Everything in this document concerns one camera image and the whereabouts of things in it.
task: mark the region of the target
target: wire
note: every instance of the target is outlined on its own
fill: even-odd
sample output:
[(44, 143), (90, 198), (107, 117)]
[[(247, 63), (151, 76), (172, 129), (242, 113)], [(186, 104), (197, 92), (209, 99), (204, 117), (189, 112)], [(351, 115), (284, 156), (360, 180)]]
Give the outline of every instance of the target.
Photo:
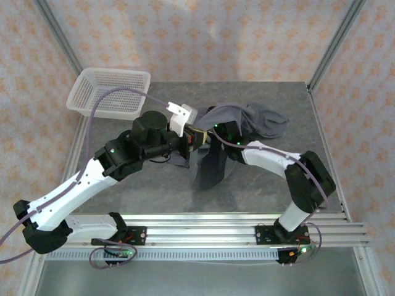
[(301, 238), (300, 237), (298, 237), (298, 236), (296, 236), (296, 238), (297, 238), (297, 251), (299, 251), (299, 247), (301, 246)]
[(149, 161), (150, 162), (153, 162), (153, 163), (167, 163), (170, 159), (172, 159), (172, 156), (171, 155), (169, 155), (165, 160), (163, 160), (163, 161), (161, 161), (161, 160), (153, 160), (153, 159), (150, 159)]
[[(308, 175), (310, 176), (311, 180), (313, 181), (313, 183), (314, 183), (314, 184), (316, 185), (316, 187), (318, 188), (318, 191), (321, 193), (321, 196), (322, 196), (322, 198), (324, 199), (324, 201), (325, 201), (325, 203), (326, 203), (326, 207), (329, 206), (328, 197), (326, 196), (326, 194), (325, 194), (324, 190), (322, 189), (320, 183), (319, 183), (318, 180), (315, 178), (315, 176), (312, 174), (312, 172), (311, 172), (311, 171), (310, 171), (300, 160), (298, 160), (298, 159), (296, 159), (296, 158), (294, 158), (294, 157), (292, 157), (292, 156), (290, 156), (290, 155), (288, 155), (288, 154), (286, 154), (286, 153), (282, 153), (282, 152), (280, 152), (280, 151), (277, 151), (276, 149), (269, 148), (269, 147), (236, 145), (236, 144), (227, 142), (226, 140), (222, 139), (222, 138), (217, 134), (217, 132), (215, 131), (215, 129), (212, 129), (212, 132), (213, 132), (214, 136), (215, 136), (220, 142), (222, 142), (223, 144), (228, 145), (228, 146), (230, 146), (230, 147), (241, 148), (241, 149), (257, 149), (257, 150), (264, 150), (264, 151), (272, 152), (272, 153), (274, 153), (274, 154), (280, 155), (280, 156), (282, 156), (282, 157), (284, 157), (284, 158), (288, 158), (288, 159), (294, 161), (295, 163), (297, 163), (297, 164), (306, 172), (306, 174), (308, 174)], [(314, 252), (314, 254), (313, 254), (311, 257), (309, 257), (308, 259), (305, 259), (305, 260), (303, 260), (302, 262), (290, 263), (290, 265), (303, 263), (303, 262), (305, 262), (305, 261), (309, 261), (309, 260), (313, 259), (313, 258), (318, 254), (318, 252), (319, 252), (320, 249), (321, 249), (321, 245), (322, 245), (322, 234), (321, 234), (320, 229), (319, 229), (318, 226), (315, 225), (314, 223), (311, 223), (311, 222), (307, 222), (307, 223), (306, 223), (306, 221), (307, 221), (312, 215), (314, 215), (314, 213), (315, 213), (315, 212), (312, 212), (309, 216), (307, 216), (306, 219), (305, 219), (301, 224), (312, 225), (312, 226), (317, 230), (318, 236), (319, 236), (319, 238), (320, 238), (320, 240), (319, 240), (319, 242), (318, 242), (318, 247), (317, 247), (316, 251)]]
[(135, 235), (132, 233), (130, 236), (128, 236), (126, 239), (124, 239), (123, 242), (127, 242), (128, 240), (132, 239), (133, 236), (135, 236)]
[(305, 223), (305, 225), (311, 225), (311, 226), (313, 226), (313, 227), (317, 230), (317, 232), (318, 232), (318, 237), (320, 238), (320, 240), (318, 241), (318, 246), (317, 246), (317, 248), (315, 249), (315, 252), (313, 253), (313, 255), (311, 255), (309, 258), (307, 258), (307, 259), (305, 259), (305, 260), (303, 260), (303, 261), (300, 261), (300, 262), (288, 263), (288, 264), (285, 264), (285, 265), (290, 265), (290, 266), (292, 266), (292, 265), (295, 265), (295, 264), (300, 264), (300, 263), (305, 263), (305, 262), (307, 262), (307, 261), (310, 261), (310, 260), (313, 259), (315, 256), (317, 256), (318, 252), (321, 250), (321, 246), (322, 246), (322, 233), (321, 233), (320, 228), (318, 228), (318, 226), (317, 226), (316, 224), (312, 223), (312, 222), (307, 222), (307, 223)]
[[(136, 247), (135, 247), (134, 245), (126, 244), (126, 243), (124, 243), (124, 242), (112, 242), (111, 240), (107, 240), (107, 239), (97, 239), (97, 240), (99, 240), (99, 241), (101, 241), (101, 242), (103, 242), (103, 243), (106, 243), (106, 244), (110, 244), (110, 245), (120, 245), (120, 246), (125, 246), (125, 247), (128, 247), (128, 248), (132, 248), (132, 249), (135, 251), (134, 254), (133, 254), (133, 256), (131, 256), (129, 259), (127, 259), (127, 260), (125, 260), (125, 261), (123, 261), (123, 262), (121, 262), (121, 263), (117, 262), (117, 267), (122, 266), (122, 265), (125, 265), (125, 264), (128, 264), (129, 262), (131, 262), (131, 261), (135, 258), (135, 256), (137, 256), (137, 249), (136, 249)], [(111, 267), (112, 267), (112, 264), (110, 264), (110, 265), (99, 266), (99, 265), (96, 265), (96, 264), (93, 263), (92, 256), (93, 256), (93, 254), (94, 254), (96, 251), (98, 251), (98, 250), (119, 251), (119, 249), (115, 249), (115, 248), (109, 249), (109, 248), (107, 248), (107, 247), (98, 247), (98, 248), (94, 249), (94, 250), (89, 254), (89, 258), (88, 258), (89, 264), (90, 264), (93, 268), (96, 268), (96, 269), (107, 269), (107, 268), (111, 268)]]
[[(54, 202), (56, 202), (57, 200), (61, 199), (64, 195), (66, 195), (67, 193), (69, 193), (74, 186), (79, 182), (79, 180), (81, 179), (81, 177), (83, 176), (85, 170), (86, 170), (86, 166), (88, 165), (88, 162), (90, 160), (90, 153), (91, 153), (91, 125), (92, 125), (92, 121), (93, 121), (93, 115), (97, 109), (97, 107), (99, 106), (100, 102), (109, 94), (112, 94), (116, 91), (131, 91), (133, 93), (137, 93), (140, 94), (142, 96), (147, 97), (148, 99), (151, 99), (165, 107), (168, 107), (168, 103), (165, 103), (164, 101), (157, 99), (155, 97), (152, 97), (149, 94), (146, 94), (145, 92), (142, 92), (138, 89), (135, 88), (124, 88), (124, 87), (119, 87), (119, 88), (113, 88), (110, 89), (106, 92), (104, 92), (98, 99), (97, 101), (94, 103), (93, 107), (92, 107), (92, 111), (91, 114), (89, 115), (89, 119), (88, 119), (88, 123), (86, 125), (86, 136), (85, 136), (85, 142), (86, 142), (86, 153), (85, 153), (85, 159), (84, 159), (84, 164), (79, 172), (79, 174), (77, 175), (77, 177), (75, 178), (75, 181), (72, 182), (66, 189), (64, 189), (61, 193), (59, 193), (57, 196), (55, 196), (54, 198), (48, 200), (47, 202), (43, 203), (42, 205), (38, 206), (35, 210), (32, 210), (30, 213), (26, 214), (21, 220), (19, 220), (18, 222), (16, 222), (13, 227), (11, 227), (5, 235), (3, 235), (0, 239), (0, 247), (3, 245), (3, 243), (6, 241), (6, 239), (20, 226), (23, 224), (23, 222), (25, 222), (27, 219), (31, 218), (33, 215), (35, 215), (36, 213), (40, 212), (43, 208), (47, 207), (50, 204), (53, 204)], [(6, 264), (9, 262), (12, 262), (14, 260), (17, 260), (27, 254), (29, 254), (30, 252), (32, 252), (33, 249), (29, 249), (27, 251), (24, 251), (23, 253), (14, 256), (12, 258), (8, 258), (5, 260), (0, 260), (0, 264)]]

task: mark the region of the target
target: gray cloth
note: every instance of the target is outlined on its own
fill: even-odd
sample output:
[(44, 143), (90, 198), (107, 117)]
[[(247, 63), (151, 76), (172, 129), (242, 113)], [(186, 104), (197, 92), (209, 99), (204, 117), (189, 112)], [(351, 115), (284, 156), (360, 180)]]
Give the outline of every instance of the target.
[(231, 121), (237, 123), (242, 136), (256, 133), (264, 138), (273, 139), (284, 133), (289, 120), (259, 103), (250, 102), (245, 107), (236, 103), (223, 103), (201, 118), (197, 117), (193, 126), (207, 131), (218, 123)]
[[(284, 133), (289, 121), (276, 111), (255, 102), (250, 102), (247, 106), (224, 103), (207, 113), (208, 109), (198, 110), (193, 124), (195, 128), (208, 131), (216, 124), (235, 121), (242, 136), (258, 134), (273, 139)], [(207, 138), (207, 142), (201, 148), (191, 153), (189, 161), (176, 153), (172, 154), (172, 159), (169, 161), (173, 165), (189, 168), (189, 180), (194, 190), (203, 191), (213, 188), (225, 179), (236, 165), (236, 162), (228, 158), (222, 149), (213, 151), (211, 148), (210, 138)]]

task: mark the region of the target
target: metal table surface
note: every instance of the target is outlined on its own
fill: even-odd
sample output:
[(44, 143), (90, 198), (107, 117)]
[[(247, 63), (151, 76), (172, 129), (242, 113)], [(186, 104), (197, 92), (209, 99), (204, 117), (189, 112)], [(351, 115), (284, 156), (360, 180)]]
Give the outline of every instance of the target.
[[(149, 94), (163, 101), (208, 107), (220, 102), (260, 102), (287, 116), (285, 134), (263, 142), (289, 152), (316, 152), (328, 166), (318, 125), (307, 95), (298, 82), (151, 83)], [(143, 112), (158, 110), (170, 118), (163, 106), (146, 99)], [(92, 153), (132, 122), (95, 118), (92, 124)], [(85, 154), (85, 144), (80, 155)], [(78, 166), (82, 164), (80, 156)], [(286, 181), (256, 166), (237, 164), (220, 184), (204, 192), (191, 190), (188, 169), (170, 164), (145, 162), (143, 170), (116, 186), (100, 192), (76, 210), (78, 213), (181, 213), (181, 212), (283, 212), (290, 202)], [(326, 212), (340, 212), (336, 193)]]

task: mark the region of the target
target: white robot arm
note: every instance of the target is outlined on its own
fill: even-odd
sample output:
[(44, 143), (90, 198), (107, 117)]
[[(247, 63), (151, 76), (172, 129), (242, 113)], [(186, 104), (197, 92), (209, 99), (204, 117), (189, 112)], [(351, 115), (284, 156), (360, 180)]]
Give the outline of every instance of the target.
[[(32, 211), (37, 211), (23, 223), (26, 242), (38, 253), (48, 253), (66, 242), (91, 240), (92, 244), (96, 245), (100, 242), (94, 238), (124, 241), (129, 235), (128, 228), (118, 213), (81, 218), (70, 215), (71, 212), (98, 192), (141, 170), (145, 160), (167, 156), (175, 150), (184, 158), (188, 158), (189, 153), (201, 147), (207, 137), (206, 132), (185, 126), (190, 113), (179, 120), (179, 124), (173, 122), (170, 127), (163, 114), (155, 111), (144, 113), (133, 122), (131, 130), (123, 132), (95, 153), (78, 182), (76, 174), (38, 200), (17, 202), (14, 211), (20, 220)], [(221, 129), (219, 125), (217, 131), (221, 138), (228, 138), (225, 137), (228, 133), (226, 125), (223, 126), (225, 129)], [(335, 190), (330, 175), (313, 152), (303, 155), (288, 153), (259, 141), (249, 142), (246, 146), (224, 147), (224, 150), (234, 160), (264, 168), (287, 180), (293, 201), (276, 221), (273, 229), (280, 242), (284, 244), (289, 242), (295, 229), (323, 202), (323, 197), (320, 196), (315, 184), (294, 159), (304, 162), (309, 167), (326, 195)], [(76, 182), (74, 187), (56, 200), (56, 196), (73, 182)], [(52, 199), (55, 200), (53, 203), (40, 209), (40, 206)]]

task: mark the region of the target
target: orange patterned wall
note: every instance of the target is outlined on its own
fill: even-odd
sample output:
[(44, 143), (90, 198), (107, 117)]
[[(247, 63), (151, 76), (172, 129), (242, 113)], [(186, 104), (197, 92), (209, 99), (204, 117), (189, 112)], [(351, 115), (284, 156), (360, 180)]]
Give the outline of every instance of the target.
[(352, 217), (395, 295), (395, 5), (367, 1), (314, 92)]
[(153, 81), (306, 81), (352, 0), (48, 1), (83, 67)]
[[(78, 115), (65, 107), (76, 78), (31, 0), (0, 1), (0, 235), (16, 221), (12, 205), (56, 187)], [(28, 248), (18, 229), (5, 259)], [(15, 295), (27, 259), (0, 266), (0, 295)]]

